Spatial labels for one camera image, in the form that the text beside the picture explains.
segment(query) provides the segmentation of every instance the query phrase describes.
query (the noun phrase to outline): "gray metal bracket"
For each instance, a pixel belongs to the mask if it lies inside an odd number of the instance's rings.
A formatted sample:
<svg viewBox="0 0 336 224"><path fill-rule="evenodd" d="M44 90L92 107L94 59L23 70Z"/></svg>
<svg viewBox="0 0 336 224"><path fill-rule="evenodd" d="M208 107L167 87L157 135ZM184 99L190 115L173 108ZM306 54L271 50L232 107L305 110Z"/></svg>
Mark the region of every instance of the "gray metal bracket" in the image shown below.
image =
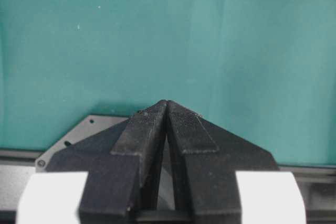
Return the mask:
<svg viewBox="0 0 336 224"><path fill-rule="evenodd" d="M121 123L126 119L128 118L124 116L88 115L35 160L36 172L45 172L45 168L55 152L60 151L69 145L76 144L89 136L95 135L113 125Z"/></svg>

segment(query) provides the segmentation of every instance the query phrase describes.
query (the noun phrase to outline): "white foam pad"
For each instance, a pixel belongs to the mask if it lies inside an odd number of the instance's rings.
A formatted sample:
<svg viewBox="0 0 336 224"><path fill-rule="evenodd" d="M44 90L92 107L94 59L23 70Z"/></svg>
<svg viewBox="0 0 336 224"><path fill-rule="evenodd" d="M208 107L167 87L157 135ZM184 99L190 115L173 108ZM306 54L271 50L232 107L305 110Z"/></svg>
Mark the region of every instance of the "white foam pad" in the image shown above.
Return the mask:
<svg viewBox="0 0 336 224"><path fill-rule="evenodd" d="M242 224L306 224L303 199L291 172L237 171Z"/></svg>
<svg viewBox="0 0 336 224"><path fill-rule="evenodd" d="M17 224L80 224L87 172L33 174L21 196Z"/></svg>

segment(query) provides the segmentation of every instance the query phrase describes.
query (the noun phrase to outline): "screw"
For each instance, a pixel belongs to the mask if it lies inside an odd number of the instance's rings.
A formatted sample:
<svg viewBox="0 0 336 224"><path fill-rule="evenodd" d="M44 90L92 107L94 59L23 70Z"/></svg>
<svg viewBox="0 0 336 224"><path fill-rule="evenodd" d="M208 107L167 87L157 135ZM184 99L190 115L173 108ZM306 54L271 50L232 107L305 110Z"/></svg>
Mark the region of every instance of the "screw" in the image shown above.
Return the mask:
<svg viewBox="0 0 336 224"><path fill-rule="evenodd" d="M39 160L39 161L37 162L37 165L38 165L39 167L44 167L44 166L46 165L46 162L45 162L44 160Z"/></svg>

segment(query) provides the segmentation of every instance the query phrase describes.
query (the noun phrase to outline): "teal fabric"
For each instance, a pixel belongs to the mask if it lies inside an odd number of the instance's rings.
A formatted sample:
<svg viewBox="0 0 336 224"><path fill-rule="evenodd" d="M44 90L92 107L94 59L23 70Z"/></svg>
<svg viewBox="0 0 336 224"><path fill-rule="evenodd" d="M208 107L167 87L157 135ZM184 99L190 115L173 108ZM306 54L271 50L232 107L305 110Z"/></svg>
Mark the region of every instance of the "teal fabric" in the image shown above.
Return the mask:
<svg viewBox="0 0 336 224"><path fill-rule="evenodd" d="M336 0L0 0L0 147L173 99L285 164L336 164Z"/></svg>

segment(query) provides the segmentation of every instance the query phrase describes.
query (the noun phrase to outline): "teal backdrop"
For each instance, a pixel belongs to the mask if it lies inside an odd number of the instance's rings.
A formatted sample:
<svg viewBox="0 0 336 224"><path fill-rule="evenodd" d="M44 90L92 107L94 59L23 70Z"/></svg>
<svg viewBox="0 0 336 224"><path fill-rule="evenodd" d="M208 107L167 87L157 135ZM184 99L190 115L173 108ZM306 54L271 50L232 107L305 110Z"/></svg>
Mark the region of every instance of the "teal backdrop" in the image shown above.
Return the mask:
<svg viewBox="0 0 336 224"><path fill-rule="evenodd" d="M0 0L0 147L172 99L283 164L336 164L336 0Z"/></svg>

